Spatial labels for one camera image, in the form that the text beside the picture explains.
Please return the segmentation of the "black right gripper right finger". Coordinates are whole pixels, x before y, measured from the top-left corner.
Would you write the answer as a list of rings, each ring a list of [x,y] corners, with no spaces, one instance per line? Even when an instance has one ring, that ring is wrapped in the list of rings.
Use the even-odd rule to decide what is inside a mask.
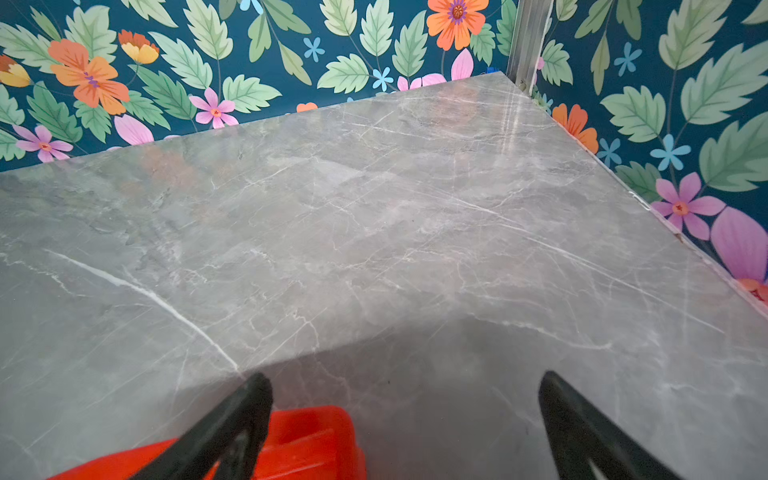
[[[538,403],[561,479],[677,479],[554,371],[543,375]]]

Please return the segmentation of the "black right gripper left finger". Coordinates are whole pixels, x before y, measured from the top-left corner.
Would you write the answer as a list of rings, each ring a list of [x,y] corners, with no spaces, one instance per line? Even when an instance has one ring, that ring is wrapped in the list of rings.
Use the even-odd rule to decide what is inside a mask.
[[[251,478],[268,435],[272,406],[271,382],[256,372],[133,477]]]

